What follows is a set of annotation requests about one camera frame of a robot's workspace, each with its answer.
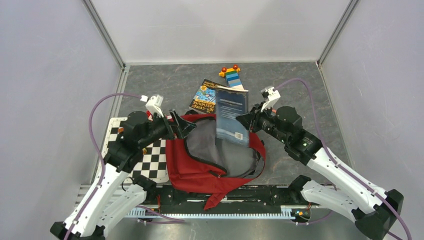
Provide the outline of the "colourful toy block tower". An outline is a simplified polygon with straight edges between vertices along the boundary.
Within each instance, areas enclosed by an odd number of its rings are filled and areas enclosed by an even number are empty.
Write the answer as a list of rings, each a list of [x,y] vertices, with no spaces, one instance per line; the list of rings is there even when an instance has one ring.
[[[244,90],[245,88],[239,76],[240,71],[240,67],[237,64],[234,64],[230,68],[222,67],[218,75],[225,78],[229,87]]]

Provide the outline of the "aluminium toothed rail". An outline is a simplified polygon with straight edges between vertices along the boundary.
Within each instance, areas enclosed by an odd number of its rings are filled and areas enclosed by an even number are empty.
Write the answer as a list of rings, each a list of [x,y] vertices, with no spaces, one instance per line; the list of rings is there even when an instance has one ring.
[[[294,220],[291,208],[281,208],[277,213],[162,213],[163,216],[172,219],[276,219]],[[160,216],[143,208],[133,208],[125,218],[154,219]]]

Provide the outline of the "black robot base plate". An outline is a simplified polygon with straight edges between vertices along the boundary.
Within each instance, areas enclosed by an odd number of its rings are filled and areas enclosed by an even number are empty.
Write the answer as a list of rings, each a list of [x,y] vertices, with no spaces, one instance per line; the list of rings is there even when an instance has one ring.
[[[309,205],[285,185],[244,185],[227,193],[217,206],[205,210],[210,196],[163,185],[148,192],[142,205],[158,208],[162,214],[277,214],[282,206],[305,209]]]

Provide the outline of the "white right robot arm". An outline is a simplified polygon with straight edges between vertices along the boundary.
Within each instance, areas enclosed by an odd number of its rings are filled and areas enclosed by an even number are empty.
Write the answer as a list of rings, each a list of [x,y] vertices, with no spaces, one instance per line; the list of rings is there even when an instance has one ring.
[[[280,141],[293,160],[336,185],[332,190],[300,175],[288,191],[293,203],[308,201],[326,207],[351,220],[371,240],[391,235],[396,222],[406,226],[401,217],[404,196],[396,189],[375,185],[341,161],[323,140],[303,128],[302,118],[294,107],[282,106],[272,113],[257,104],[237,115],[218,110],[216,126],[216,133],[225,136],[245,137],[250,132],[263,131]]]

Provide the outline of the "dark blue Nineteen Eighty-Four book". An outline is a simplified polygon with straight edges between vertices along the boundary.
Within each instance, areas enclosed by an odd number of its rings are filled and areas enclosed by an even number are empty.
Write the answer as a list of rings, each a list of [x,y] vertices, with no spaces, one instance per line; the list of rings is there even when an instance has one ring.
[[[248,113],[249,91],[218,86],[215,88],[216,137],[244,147],[249,145],[249,133],[237,117]]]

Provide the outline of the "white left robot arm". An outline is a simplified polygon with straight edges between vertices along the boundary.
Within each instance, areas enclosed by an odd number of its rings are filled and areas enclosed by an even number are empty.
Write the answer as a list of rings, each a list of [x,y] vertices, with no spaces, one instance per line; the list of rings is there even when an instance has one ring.
[[[82,201],[64,221],[53,223],[50,232],[59,240],[104,240],[111,230],[138,204],[151,204],[157,198],[156,183],[145,177],[135,178],[128,192],[113,203],[118,186],[143,159],[143,149],[159,139],[184,139],[196,124],[180,117],[174,110],[171,119],[143,111],[130,113],[116,140],[100,155],[101,171]]]

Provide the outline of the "red student backpack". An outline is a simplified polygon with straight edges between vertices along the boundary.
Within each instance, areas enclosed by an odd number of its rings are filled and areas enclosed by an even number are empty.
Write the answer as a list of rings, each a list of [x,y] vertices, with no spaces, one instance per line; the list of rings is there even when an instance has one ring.
[[[216,138],[216,116],[188,111],[196,124],[185,139],[167,140],[166,165],[172,186],[190,194],[207,194],[203,210],[215,208],[231,191],[258,178],[265,168],[266,148],[255,133],[247,146]]]

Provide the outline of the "blue treehouse comic book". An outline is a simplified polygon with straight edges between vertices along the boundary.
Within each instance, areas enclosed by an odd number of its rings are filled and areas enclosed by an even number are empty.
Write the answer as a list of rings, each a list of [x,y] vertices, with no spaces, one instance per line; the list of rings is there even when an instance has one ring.
[[[204,79],[199,89],[194,95],[189,109],[200,114],[214,114],[216,112],[216,91],[215,88],[223,86],[220,83]]]

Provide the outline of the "black and white chessboard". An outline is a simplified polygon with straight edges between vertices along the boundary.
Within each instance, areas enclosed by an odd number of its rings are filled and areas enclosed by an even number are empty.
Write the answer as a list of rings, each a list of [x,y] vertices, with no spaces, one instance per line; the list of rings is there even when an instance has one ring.
[[[110,143],[114,142],[118,136],[118,128],[121,123],[127,120],[126,117],[113,117],[109,120],[105,133],[102,156],[105,157]],[[134,167],[133,171],[124,180],[125,184],[130,184],[138,176],[145,176],[158,184],[169,181],[166,164],[166,141],[159,139],[145,148],[146,152]]]

